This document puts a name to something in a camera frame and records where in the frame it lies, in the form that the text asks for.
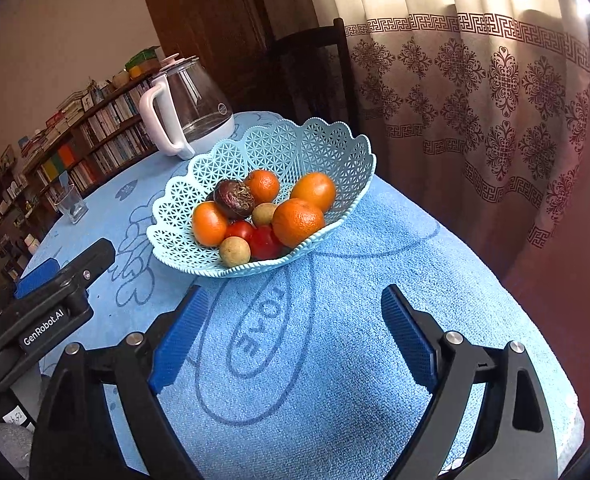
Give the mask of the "orange tangerine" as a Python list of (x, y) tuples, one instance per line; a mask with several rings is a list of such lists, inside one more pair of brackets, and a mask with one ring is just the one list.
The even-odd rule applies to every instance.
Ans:
[(202, 246), (218, 247), (225, 238), (228, 225), (228, 218), (212, 200), (197, 205), (193, 211), (193, 235)]
[(244, 183), (254, 196), (255, 204), (272, 203), (280, 192), (278, 177), (269, 170), (252, 170), (244, 179)]

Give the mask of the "small brown kiwi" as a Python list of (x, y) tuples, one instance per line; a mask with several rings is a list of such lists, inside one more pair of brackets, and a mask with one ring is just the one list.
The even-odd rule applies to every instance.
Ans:
[(219, 246), (219, 256), (227, 268), (242, 266), (252, 258), (252, 251), (247, 240), (239, 236), (229, 236)]

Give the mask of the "dark passion fruit large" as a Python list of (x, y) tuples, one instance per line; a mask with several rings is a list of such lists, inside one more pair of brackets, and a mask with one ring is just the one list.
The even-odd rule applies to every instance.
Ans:
[(245, 182), (221, 180), (214, 188), (214, 202), (232, 220), (243, 220), (255, 209), (255, 197)]

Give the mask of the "small greenish kiwi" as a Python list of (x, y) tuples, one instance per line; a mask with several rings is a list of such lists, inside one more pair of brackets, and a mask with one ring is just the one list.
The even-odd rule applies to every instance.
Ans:
[(268, 226), (272, 222), (276, 208), (278, 208), (278, 205), (274, 203), (262, 203), (255, 206), (252, 211), (252, 223), (254, 226), (256, 228)]

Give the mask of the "orange tangerine low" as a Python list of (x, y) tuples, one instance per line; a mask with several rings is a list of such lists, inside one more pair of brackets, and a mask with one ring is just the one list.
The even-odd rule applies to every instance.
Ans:
[(295, 248), (325, 226), (322, 210), (301, 198), (290, 198), (278, 205), (272, 217), (272, 229), (278, 240)]

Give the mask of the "small red tomato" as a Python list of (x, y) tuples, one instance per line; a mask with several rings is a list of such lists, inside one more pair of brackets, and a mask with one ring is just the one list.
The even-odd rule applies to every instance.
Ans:
[(236, 236), (246, 240), (247, 243), (250, 243), (254, 232), (255, 228), (252, 224), (245, 220), (237, 220), (228, 225), (225, 232), (225, 238)]

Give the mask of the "orange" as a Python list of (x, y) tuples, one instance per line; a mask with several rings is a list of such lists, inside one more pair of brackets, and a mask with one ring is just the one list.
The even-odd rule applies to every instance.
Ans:
[(290, 198), (299, 198), (317, 206), (323, 212), (329, 211), (336, 198), (334, 181), (322, 172), (310, 172), (301, 177), (289, 194)]

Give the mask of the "small dark side shelf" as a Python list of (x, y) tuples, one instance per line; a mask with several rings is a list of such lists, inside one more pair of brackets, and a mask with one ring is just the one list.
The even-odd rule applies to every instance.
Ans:
[(37, 188), (24, 174), (24, 160), (8, 144), (0, 157), (1, 273), (16, 282), (32, 257), (26, 237), (34, 231), (29, 215), (37, 205)]

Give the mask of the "clear drinking glass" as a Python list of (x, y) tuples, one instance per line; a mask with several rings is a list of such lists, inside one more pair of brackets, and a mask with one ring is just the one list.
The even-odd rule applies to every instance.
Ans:
[(55, 205), (58, 211), (72, 224), (77, 224), (88, 212), (86, 202), (73, 184), (68, 185), (57, 195)]

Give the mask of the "wooden bookshelf with books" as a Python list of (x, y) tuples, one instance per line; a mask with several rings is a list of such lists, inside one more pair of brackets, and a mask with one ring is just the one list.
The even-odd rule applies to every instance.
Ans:
[(154, 68), (112, 92), (28, 162), (24, 175), (40, 198), (52, 200), (67, 174), (82, 195), (156, 152), (138, 112)]

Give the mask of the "light blue lattice fruit basket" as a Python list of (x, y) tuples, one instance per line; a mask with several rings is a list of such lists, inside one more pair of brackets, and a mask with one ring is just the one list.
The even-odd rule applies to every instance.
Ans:
[(344, 222), (374, 176), (366, 136), (343, 122), (281, 119), (223, 140), (174, 177), (153, 204), (154, 256), (205, 278), (240, 278), (284, 266)]

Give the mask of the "brown wooden door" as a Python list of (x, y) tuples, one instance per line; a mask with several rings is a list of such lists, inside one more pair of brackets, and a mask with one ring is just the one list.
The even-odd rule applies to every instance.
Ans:
[(312, 0), (145, 0), (166, 55), (196, 55), (232, 109), (296, 116), (272, 44), (316, 27)]

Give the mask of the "dark wooden chair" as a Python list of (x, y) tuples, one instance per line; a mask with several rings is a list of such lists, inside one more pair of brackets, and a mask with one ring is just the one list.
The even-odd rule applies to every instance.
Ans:
[(346, 124), (353, 133), (360, 133), (359, 103), (345, 22), (334, 18), (333, 24), (294, 32), (270, 44), (268, 55), (283, 67), (286, 80), (294, 90), (293, 103), (304, 104), (312, 116), (331, 122), (333, 103), (336, 102), (336, 79), (332, 63), (327, 59), (328, 48), (337, 50), (339, 83), (346, 110)]

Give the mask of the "patterned beige curtain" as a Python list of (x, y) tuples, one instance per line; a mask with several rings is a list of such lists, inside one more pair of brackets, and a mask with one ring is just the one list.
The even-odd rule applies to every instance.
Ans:
[(537, 266), (590, 110), (576, 0), (312, 0), (345, 23), (383, 177), (505, 278)]

